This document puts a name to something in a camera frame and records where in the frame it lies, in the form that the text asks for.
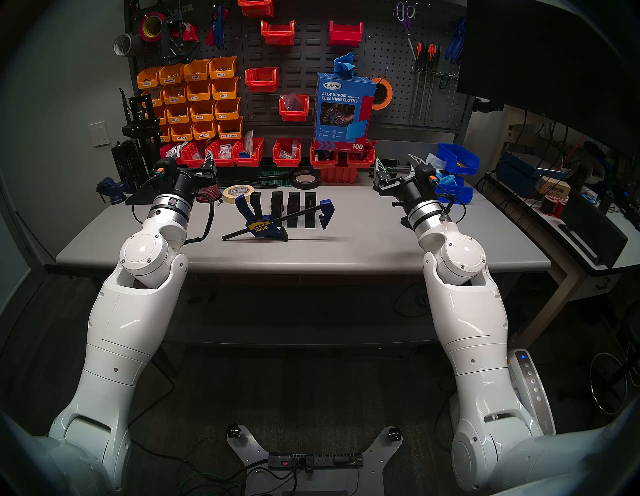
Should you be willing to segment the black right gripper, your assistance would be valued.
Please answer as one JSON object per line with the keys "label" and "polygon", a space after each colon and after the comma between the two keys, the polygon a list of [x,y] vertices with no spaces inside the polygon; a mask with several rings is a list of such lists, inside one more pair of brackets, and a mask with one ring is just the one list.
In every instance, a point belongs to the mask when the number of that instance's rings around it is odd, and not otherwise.
{"label": "black right gripper", "polygon": [[[426,167],[426,160],[412,154],[408,157],[413,160],[410,171],[417,171]],[[393,197],[393,206],[416,206],[426,201],[426,196],[422,194],[415,177],[401,178],[391,177],[387,168],[380,158],[374,162],[373,189],[381,197]]]}

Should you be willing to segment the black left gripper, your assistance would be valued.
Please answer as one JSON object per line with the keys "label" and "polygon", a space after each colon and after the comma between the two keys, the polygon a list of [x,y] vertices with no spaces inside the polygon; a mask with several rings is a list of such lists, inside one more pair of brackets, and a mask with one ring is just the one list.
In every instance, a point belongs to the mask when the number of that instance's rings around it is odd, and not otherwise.
{"label": "black left gripper", "polygon": [[218,183],[216,163],[213,151],[205,152],[202,168],[177,168],[173,183],[173,194],[186,202],[192,202],[200,190],[215,186]]}

